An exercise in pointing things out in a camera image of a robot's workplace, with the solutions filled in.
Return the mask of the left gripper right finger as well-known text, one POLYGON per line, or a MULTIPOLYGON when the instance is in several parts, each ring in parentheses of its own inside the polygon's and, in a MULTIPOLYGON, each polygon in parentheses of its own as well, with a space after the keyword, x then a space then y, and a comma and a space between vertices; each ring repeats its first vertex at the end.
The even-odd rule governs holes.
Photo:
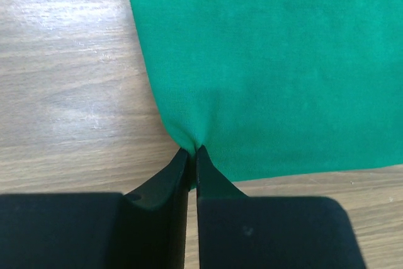
POLYGON ((364 268, 347 212, 328 197, 250 197, 196 154, 201 268, 364 268))

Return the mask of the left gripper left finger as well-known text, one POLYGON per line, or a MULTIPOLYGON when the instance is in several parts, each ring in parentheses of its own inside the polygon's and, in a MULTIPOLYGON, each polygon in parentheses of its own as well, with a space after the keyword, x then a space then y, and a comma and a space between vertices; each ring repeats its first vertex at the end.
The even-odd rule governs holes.
POLYGON ((1 195, 1 267, 182 268, 188 158, 128 194, 1 195))

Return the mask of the green t-shirt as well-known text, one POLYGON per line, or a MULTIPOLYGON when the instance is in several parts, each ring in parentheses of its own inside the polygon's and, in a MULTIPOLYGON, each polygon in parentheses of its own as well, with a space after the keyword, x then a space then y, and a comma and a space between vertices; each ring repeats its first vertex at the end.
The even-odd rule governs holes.
POLYGON ((161 120, 228 179, 402 163, 402 0, 130 0, 161 120))

